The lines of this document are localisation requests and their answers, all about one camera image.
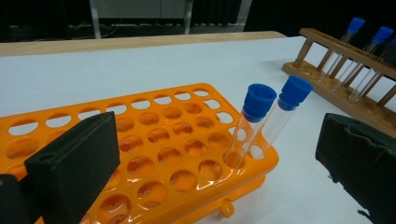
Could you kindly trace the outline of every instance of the dark background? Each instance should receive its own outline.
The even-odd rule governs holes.
[[[194,0],[191,26],[236,23],[240,4],[241,0]],[[396,29],[394,7],[384,1],[252,0],[244,31],[278,31],[296,36],[301,28],[309,27],[341,38],[353,17],[366,20],[351,42],[359,48],[371,40],[380,26]],[[46,38],[70,39],[69,25],[82,22],[91,24],[89,0],[0,0],[2,42],[19,41],[10,36],[10,25],[27,27]]]
[[[341,38],[353,17],[366,21],[351,42],[359,48],[371,40],[380,26],[396,30],[395,7],[385,1],[252,0],[244,31],[278,31],[297,36],[301,28],[315,28]]]

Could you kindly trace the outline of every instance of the black object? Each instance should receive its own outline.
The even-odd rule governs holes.
[[[114,112],[84,119],[25,161],[28,175],[20,182],[24,202],[18,188],[0,188],[6,194],[0,211],[9,203],[17,209],[0,217],[0,223],[16,223],[24,210],[30,221],[19,223],[35,223],[39,216],[46,224],[79,223],[119,164]]]
[[[0,175],[0,223],[30,223],[21,187],[14,175]]]
[[[373,223],[396,223],[396,139],[356,119],[326,114],[316,159]]]
[[[0,0],[2,42],[71,39],[69,25],[91,21],[89,0]],[[21,29],[15,33],[10,26]]]

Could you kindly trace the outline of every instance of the glass test tube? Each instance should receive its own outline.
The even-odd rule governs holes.
[[[375,36],[372,38],[371,42],[366,45],[363,50],[362,54],[370,54],[374,53],[377,48],[384,43],[386,39],[390,37],[390,35],[393,34],[393,30],[386,27],[386,26],[381,26],[379,30],[376,32]],[[341,87],[344,86],[346,83],[348,83],[354,76],[359,73],[359,71],[363,68],[364,64],[358,61],[352,61],[349,66],[346,68],[346,70],[343,72],[343,74],[337,78],[334,81],[332,91],[333,92],[338,92],[340,91]]]
[[[386,45],[384,52],[382,52],[381,56],[379,56],[378,61],[383,63],[388,57],[396,54],[396,36],[393,40]],[[359,82],[358,86],[355,90],[349,95],[349,102],[356,103],[359,99],[365,94],[372,85],[380,79],[381,72],[376,71],[374,68],[370,68],[370,70],[364,75],[363,79]]]
[[[233,131],[233,140],[223,157],[231,168],[243,166],[248,146],[260,130],[275,98],[276,92],[268,86],[252,84],[248,87],[244,106]]]
[[[359,29],[363,26],[365,23],[365,20],[360,19],[360,18],[353,18],[352,21],[350,22],[348,28],[346,29],[346,32],[344,35],[341,37],[341,43],[348,44],[352,40],[352,38],[355,36],[355,34],[359,31]],[[323,66],[323,73],[320,73],[320,76],[318,78],[319,83],[324,83],[327,77],[332,73],[334,70],[335,66],[340,62],[342,55],[336,51],[333,51],[331,53],[331,56],[329,59],[326,61],[326,63]],[[329,61],[332,60],[332,58],[335,58],[334,62],[332,65],[328,68],[328,63]]]
[[[282,93],[279,94],[276,104],[271,109],[265,122],[259,127],[260,132],[255,136],[257,138],[258,134],[262,134],[265,140],[265,145],[261,146],[264,154],[274,143],[300,103],[305,100],[313,89],[313,86],[303,78],[297,76],[289,77],[282,88]],[[253,145],[254,141],[249,145],[248,150]]]

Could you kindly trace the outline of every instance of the blue test tube cap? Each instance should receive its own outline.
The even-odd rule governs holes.
[[[245,119],[253,123],[262,120],[275,98],[276,92],[271,87],[259,83],[248,86],[243,107]]]
[[[376,44],[382,44],[386,39],[388,39],[392,34],[393,30],[386,27],[386,26],[381,26],[378,31],[375,33],[375,36],[373,37],[373,43]]]
[[[366,21],[364,19],[355,17],[350,22],[349,27],[347,28],[347,31],[354,35],[354,34],[356,34],[359,31],[359,29],[363,26],[363,24],[365,22]]]
[[[314,87],[302,77],[289,76],[282,88],[279,98],[284,104],[279,105],[283,110],[293,110],[299,106]]]

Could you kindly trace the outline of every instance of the plastic test tube rack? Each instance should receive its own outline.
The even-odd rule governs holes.
[[[246,156],[240,169],[224,163],[239,111],[199,83],[0,118],[0,173],[22,179],[26,158],[106,111],[116,114],[120,166],[80,223],[192,223],[217,210],[230,217],[232,202],[278,163],[273,147]]]
[[[294,62],[285,63],[282,70],[289,75],[295,75],[306,78],[314,86],[314,92],[325,98],[327,101],[336,105],[349,116],[359,119],[368,125],[378,129],[396,138],[396,114],[392,110],[385,107],[385,104],[395,95],[396,85],[388,91],[382,99],[378,102],[367,97],[367,93],[373,88],[379,79],[377,79],[372,86],[363,94],[359,101],[355,104],[350,103],[348,98],[353,89],[349,86],[354,80],[353,77],[346,85],[341,88],[339,92],[332,91],[332,85],[335,81],[335,76],[341,70],[347,59],[362,62],[368,68],[374,68],[380,71],[383,76],[396,79],[396,69],[386,66],[377,61],[374,55],[363,55],[361,49],[355,48],[351,45],[341,44],[339,39],[333,38],[329,35],[323,34],[312,28],[303,28],[300,34],[306,37],[306,40]],[[329,59],[329,54],[325,54],[318,67],[311,63],[304,61],[305,56],[309,53],[312,44],[316,42],[328,49],[340,52],[343,57],[336,65],[334,71],[329,75],[325,84],[318,82],[318,78],[322,73],[322,66]]]

